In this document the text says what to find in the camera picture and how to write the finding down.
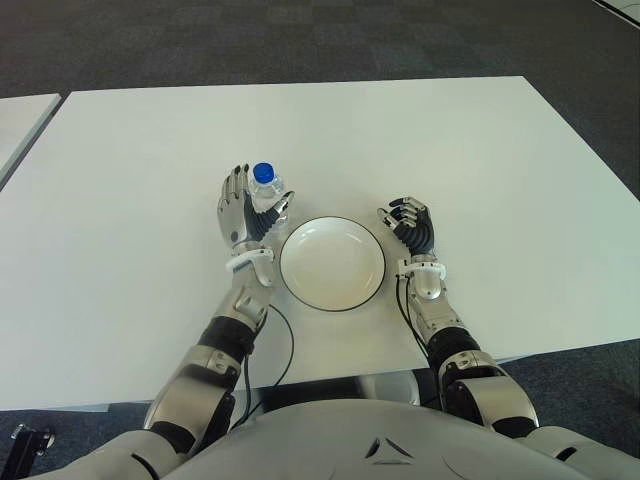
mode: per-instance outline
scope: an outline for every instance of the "blue bottle cap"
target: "blue bottle cap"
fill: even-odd
[[[273,173],[273,167],[270,163],[258,163],[253,167],[253,176],[258,183],[269,183],[273,181],[275,174]]]

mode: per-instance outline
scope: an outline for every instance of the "white table top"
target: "white table top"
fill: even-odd
[[[60,101],[60,95],[0,98],[0,185]]]
[[[0,408],[152,398],[230,284],[221,182],[258,161],[296,190],[292,226],[355,219],[388,266],[350,312],[280,284],[285,382],[423,365],[376,218],[402,195],[430,206],[452,304],[496,358],[640,336],[640,204],[521,77],[77,92],[0,194]],[[289,348],[272,315],[252,386]]]

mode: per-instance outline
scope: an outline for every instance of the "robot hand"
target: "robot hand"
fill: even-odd
[[[431,253],[434,245],[433,224],[429,209],[412,197],[404,197],[389,203],[391,212],[378,209],[378,217],[404,243],[411,256]]]
[[[222,185],[218,202],[218,222],[224,241],[234,252],[248,242],[260,242],[269,229],[282,215],[291,200],[293,192],[287,192],[282,199],[264,213],[257,213],[249,194],[247,172],[249,165],[235,167]]]

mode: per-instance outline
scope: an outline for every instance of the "silver metal arm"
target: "silver metal arm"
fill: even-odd
[[[535,409],[522,387],[483,352],[449,304],[446,269],[434,253],[435,235],[428,208],[411,197],[378,210],[380,219],[409,249],[400,261],[400,278],[409,282],[409,304],[437,375],[445,411],[511,437],[538,427]]]
[[[156,397],[144,422],[145,429],[164,436],[176,452],[187,456],[227,432],[234,406],[231,392],[243,358],[253,351],[273,293],[273,254],[259,242],[288,208],[293,192],[258,214],[248,191],[248,171],[248,165],[231,171],[217,208],[222,236],[233,252],[231,290],[198,345],[189,350]]]
[[[231,171],[217,207],[222,236],[232,249],[231,289],[153,401],[144,430],[125,433],[43,478],[161,478],[227,433],[235,403],[231,392],[273,293],[273,255],[259,242],[293,198],[289,192],[267,212],[256,213],[248,170],[245,165]]]

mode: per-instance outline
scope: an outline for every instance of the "robot forearm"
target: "robot forearm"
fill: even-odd
[[[197,345],[149,408],[144,430],[127,432],[42,480],[162,478],[229,428],[241,362],[266,318],[272,288],[270,262],[234,271],[229,293]],[[262,281],[258,279],[256,267]]]
[[[272,293],[256,269],[272,278],[271,263],[248,262],[203,332],[151,405],[144,428],[171,442],[176,452],[192,456],[229,428],[241,363],[266,319]]]
[[[403,270],[445,411],[510,437],[535,429],[538,419],[527,394],[480,349],[450,306],[445,270],[435,255],[413,255]]]

